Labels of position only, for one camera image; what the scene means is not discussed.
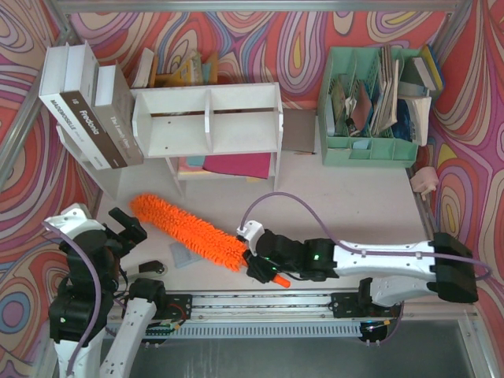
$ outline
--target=desk organizer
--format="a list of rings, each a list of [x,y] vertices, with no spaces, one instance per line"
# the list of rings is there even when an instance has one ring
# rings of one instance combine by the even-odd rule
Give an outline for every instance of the desk organizer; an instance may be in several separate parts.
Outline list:
[[[416,57],[419,50],[392,48],[392,58],[399,59],[399,77],[404,60]],[[403,139],[396,139],[389,128],[378,137],[365,134],[360,137],[348,136],[343,120],[336,123],[336,131],[346,136],[327,136],[326,99],[332,94],[332,87],[339,75],[348,75],[343,85],[345,95],[358,89],[358,80],[365,83],[369,97],[378,77],[380,48],[374,47],[332,47],[324,70],[321,93],[318,99],[318,123],[321,135],[322,159],[324,165],[349,167],[409,168],[417,159],[418,145]],[[369,141],[367,150],[354,150],[358,140]]]

